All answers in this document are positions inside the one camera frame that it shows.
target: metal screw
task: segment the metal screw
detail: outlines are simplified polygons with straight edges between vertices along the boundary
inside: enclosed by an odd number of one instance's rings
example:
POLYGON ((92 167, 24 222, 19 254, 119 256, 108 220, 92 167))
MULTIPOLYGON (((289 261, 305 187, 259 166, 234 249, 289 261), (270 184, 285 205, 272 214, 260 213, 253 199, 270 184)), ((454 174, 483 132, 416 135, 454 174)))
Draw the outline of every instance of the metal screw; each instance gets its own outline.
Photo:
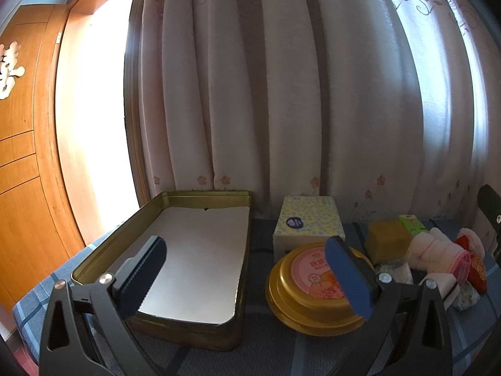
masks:
POLYGON ((430 290, 437 288, 437 281, 433 280, 432 278, 426 279, 425 284, 430 290))
POLYGON ((381 273, 378 278, 379 281, 384 284, 389 284, 391 283, 391 280, 393 280, 390 273, 381 273))
POLYGON ((54 288, 56 290, 62 290, 66 286, 66 281, 64 280, 58 280, 56 283, 54 283, 54 288))
POLYGON ((99 282, 101 284, 109 284, 111 283, 111 280, 113 280, 113 275, 111 275, 110 273, 104 273, 101 275, 101 277, 99 277, 99 282))

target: white decoration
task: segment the white decoration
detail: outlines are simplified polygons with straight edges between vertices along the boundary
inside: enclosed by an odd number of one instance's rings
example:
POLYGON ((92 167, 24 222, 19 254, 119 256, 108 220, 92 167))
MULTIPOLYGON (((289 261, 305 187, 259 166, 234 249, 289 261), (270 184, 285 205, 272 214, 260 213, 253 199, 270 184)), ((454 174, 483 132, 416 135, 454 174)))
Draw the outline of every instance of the white decoration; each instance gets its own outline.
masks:
POLYGON ((3 44, 0 44, 0 100, 6 99, 11 93, 16 84, 14 76, 20 77, 24 75, 23 66, 15 69, 20 49, 21 45, 16 41, 11 43, 8 50, 5 50, 3 44))

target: white paper sheet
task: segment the white paper sheet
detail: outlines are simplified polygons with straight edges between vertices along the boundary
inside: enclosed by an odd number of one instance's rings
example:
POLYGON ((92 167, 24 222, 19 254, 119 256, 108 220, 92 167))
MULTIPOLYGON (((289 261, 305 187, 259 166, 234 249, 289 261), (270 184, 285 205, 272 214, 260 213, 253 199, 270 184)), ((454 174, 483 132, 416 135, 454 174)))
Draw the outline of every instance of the white paper sheet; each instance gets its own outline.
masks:
POLYGON ((167 242, 167 259, 141 305, 146 314, 222 324, 235 314, 249 208, 165 209, 109 268, 116 272, 150 236, 167 242))

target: tablecloth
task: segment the tablecloth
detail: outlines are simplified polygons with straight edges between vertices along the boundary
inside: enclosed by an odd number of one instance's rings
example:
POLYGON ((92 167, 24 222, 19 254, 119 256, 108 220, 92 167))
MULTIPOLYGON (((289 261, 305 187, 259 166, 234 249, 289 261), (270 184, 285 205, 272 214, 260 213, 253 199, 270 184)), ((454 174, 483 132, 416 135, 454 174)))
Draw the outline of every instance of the tablecloth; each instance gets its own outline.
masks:
MULTIPOLYGON (((439 227, 450 238, 456 238, 460 229, 451 219, 435 219, 423 223, 427 228, 439 227)), ((287 328, 272 314, 267 306, 264 291, 266 276, 274 265, 272 234, 275 224, 276 221, 252 221, 245 327, 240 347, 232 352, 211 352, 181 347, 134 332, 137 342, 159 366, 161 372, 178 376, 325 376, 350 343, 357 338, 360 329, 340 337, 310 337, 287 328)), ((350 223, 344 225, 344 230, 347 244, 364 253, 367 226, 350 223)), ((38 362, 43 319, 54 283, 64 279, 72 285, 71 272, 111 233, 112 231, 102 236, 67 261, 14 307, 13 314, 18 329, 35 362, 38 362)), ((501 314, 501 270, 491 256, 486 256, 484 262, 488 276, 488 292, 468 310, 459 312, 451 307, 447 311, 454 376, 461 375, 469 366, 501 314)), ((116 374, 122 374, 99 332, 98 324, 93 321, 91 324, 109 369, 116 374)), ((384 367, 398 329, 398 321, 394 321, 369 374, 374 374, 384 367)))

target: blue gripper pad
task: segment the blue gripper pad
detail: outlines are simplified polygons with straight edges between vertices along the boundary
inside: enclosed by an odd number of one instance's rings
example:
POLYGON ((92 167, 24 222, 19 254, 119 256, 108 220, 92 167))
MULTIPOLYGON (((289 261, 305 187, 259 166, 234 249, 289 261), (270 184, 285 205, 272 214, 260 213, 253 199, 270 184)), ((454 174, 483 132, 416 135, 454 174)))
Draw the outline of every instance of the blue gripper pad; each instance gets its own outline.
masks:
POLYGON ((112 296, 123 319, 137 312, 166 258, 165 240, 151 236, 139 252, 124 261, 117 270, 112 296))
POLYGON ((339 237, 327 239, 325 243, 325 259, 338 280, 353 312, 364 317, 366 321, 369 320, 374 310, 373 290, 357 267, 356 261, 361 259, 355 257, 339 237))

